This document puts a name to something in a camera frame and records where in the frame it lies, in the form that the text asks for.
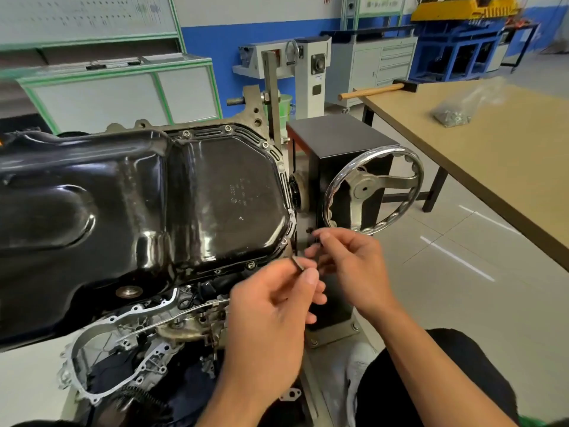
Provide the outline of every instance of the workbench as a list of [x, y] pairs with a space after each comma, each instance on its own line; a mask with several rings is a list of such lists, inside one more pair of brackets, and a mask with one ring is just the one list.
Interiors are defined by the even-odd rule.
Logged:
[[[470, 124], [445, 128], [431, 117], [441, 101], [478, 81], [421, 84], [416, 93], [362, 97], [363, 122], [378, 114], [440, 168], [421, 193], [430, 211], [445, 178], [493, 208], [569, 271], [569, 101], [508, 85], [499, 105], [478, 109]], [[385, 195], [384, 201], [397, 198]]]

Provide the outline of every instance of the sneaker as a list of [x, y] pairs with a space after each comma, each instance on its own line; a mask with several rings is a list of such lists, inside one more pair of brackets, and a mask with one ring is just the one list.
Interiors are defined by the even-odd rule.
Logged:
[[348, 365], [346, 366], [346, 378], [348, 380], [346, 415], [349, 427], [356, 427], [357, 388], [367, 366], [371, 364], [375, 357], [377, 357], [377, 352], [372, 345], [358, 342], [352, 348], [348, 358]]

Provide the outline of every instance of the handle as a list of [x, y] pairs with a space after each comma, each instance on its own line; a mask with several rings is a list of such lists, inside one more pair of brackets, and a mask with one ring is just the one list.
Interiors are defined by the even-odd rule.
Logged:
[[376, 95], [381, 93], [387, 93], [389, 91], [401, 90], [402, 88], [403, 84], [387, 85], [387, 87], [380, 87], [380, 88], [366, 88], [365, 90], [338, 94], [338, 100], [342, 101], [346, 99], [352, 99], [354, 97], [363, 97], [365, 95]]

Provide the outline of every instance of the plastic bag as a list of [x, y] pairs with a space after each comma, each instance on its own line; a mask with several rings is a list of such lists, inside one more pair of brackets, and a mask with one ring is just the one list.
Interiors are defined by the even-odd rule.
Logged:
[[478, 85], [470, 90], [444, 100], [433, 109], [432, 116], [446, 128], [451, 128], [468, 124], [480, 106], [486, 103], [497, 105], [504, 101], [504, 78], [497, 76], [477, 82]]

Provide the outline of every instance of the chrome handwheel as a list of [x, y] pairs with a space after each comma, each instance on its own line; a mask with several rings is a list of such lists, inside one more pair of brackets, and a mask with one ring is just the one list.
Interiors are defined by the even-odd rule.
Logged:
[[[373, 175], [365, 170], [364, 165], [371, 162], [373, 159], [379, 159], [389, 155], [394, 155], [395, 157], [403, 156], [407, 162], [411, 163], [414, 175], [411, 177]], [[328, 186], [324, 195], [324, 223], [328, 227], [336, 226], [332, 219], [333, 216], [330, 211], [330, 207], [333, 202], [334, 194], [338, 191], [342, 182], [346, 181], [350, 186], [351, 229], [367, 235], [375, 234], [394, 223], [409, 209], [421, 191], [423, 176], [423, 164], [412, 150], [401, 146], [385, 146], [366, 151], [344, 166]], [[381, 188], [409, 189], [409, 194], [399, 207], [385, 219], [376, 223], [372, 227], [362, 229], [362, 205], [366, 199], [371, 197], [371, 195]]]

